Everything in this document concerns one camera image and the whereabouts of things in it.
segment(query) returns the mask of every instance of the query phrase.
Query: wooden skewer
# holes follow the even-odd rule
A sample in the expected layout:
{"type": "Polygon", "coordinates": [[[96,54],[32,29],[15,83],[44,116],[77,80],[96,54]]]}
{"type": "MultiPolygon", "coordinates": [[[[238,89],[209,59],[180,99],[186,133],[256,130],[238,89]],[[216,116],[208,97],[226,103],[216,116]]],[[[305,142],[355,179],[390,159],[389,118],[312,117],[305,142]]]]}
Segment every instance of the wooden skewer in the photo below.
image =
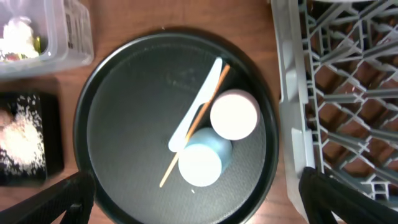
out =
{"type": "MultiPolygon", "coordinates": [[[[226,77],[226,74],[228,74],[230,68],[231,67],[228,64],[225,65],[223,71],[221,72],[220,79],[218,80],[218,83],[217,83],[216,89],[215,89],[215,91],[213,93],[213,96],[210,98],[210,100],[207,103],[205,103],[201,107],[201,109],[200,109],[200,111],[198,113],[198,116],[193,121],[193,123],[191,125],[191,128],[189,129],[189,131],[187,133],[187,136],[185,137],[185,144],[188,143],[189,139],[191,138],[193,132],[197,128],[197,126],[198,126],[200,120],[202,119],[203,115],[205,115],[205,112],[206,112],[207,108],[210,106],[210,103],[213,101],[213,98],[215,97],[216,93],[218,92],[218,89],[220,88],[220,86],[221,86],[222,82],[224,81],[224,79],[226,77]]],[[[179,150],[179,151],[177,151],[175,153],[175,156],[174,156],[172,162],[170,163],[169,168],[167,168],[166,173],[164,174],[164,176],[162,178],[162,181],[160,181],[159,187],[163,187],[164,183],[166,182],[167,178],[169,177],[170,173],[172,172],[175,164],[177,163],[177,161],[178,161],[178,159],[180,157],[181,151],[182,150],[179,150]]]]}

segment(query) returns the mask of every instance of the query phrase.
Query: cup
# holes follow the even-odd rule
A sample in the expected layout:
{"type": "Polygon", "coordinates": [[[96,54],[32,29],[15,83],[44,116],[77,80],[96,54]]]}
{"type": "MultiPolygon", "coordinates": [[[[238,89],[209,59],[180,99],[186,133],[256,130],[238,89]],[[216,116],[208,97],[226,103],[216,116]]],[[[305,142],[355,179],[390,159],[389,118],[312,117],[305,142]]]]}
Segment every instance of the cup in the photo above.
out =
{"type": "Polygon", "coordinates": [[[213,128],[197,131],[181,152],[178,168],[182,177],[197,187],[206,187],[220,177],[232,160],[232,144],[213,128]]]}

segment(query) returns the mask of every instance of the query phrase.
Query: gray dish rack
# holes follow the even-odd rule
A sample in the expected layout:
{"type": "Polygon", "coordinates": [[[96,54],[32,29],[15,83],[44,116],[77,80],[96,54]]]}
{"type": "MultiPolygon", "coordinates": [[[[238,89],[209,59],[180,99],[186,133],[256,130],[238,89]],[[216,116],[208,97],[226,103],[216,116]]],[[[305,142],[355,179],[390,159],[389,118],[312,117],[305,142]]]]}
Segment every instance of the gray dish rack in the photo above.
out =
{"type": "Polygon", "coordinates": [[[289,199],[310,166],[398,210],[398,1],[271,4],[289,199]]]}

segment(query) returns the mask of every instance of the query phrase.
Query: wooden surface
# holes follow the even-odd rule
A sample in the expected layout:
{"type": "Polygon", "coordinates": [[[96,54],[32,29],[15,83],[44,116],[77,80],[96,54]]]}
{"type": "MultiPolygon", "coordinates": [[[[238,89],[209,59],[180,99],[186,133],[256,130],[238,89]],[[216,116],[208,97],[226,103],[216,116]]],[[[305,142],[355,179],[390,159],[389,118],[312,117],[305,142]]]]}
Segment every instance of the wooden surface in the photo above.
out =
{"type": "MultiPolygon", "coordinates": [[[[73,155],[72,127],[80,91],[91,71],[107,54],[143,32],[183,25],[223,36],[256,62],[269,85],[277,111],[280,95],[277,47],[271,7],[265,0],[81,1],[91,14],[95,45],[94,62],[87,67],[40,78],[0,83],[1,91],[38,88],[58,95],[65,170],[39,189],[0,187],[0,210],[33,196],[78,170],[73,155]]],[[[305,223],[287,198],[282,147],[271,190],[249,223],[305,223]]],[[[102,224],[112,221],[95,205],[90,223],[102,224]]]]}

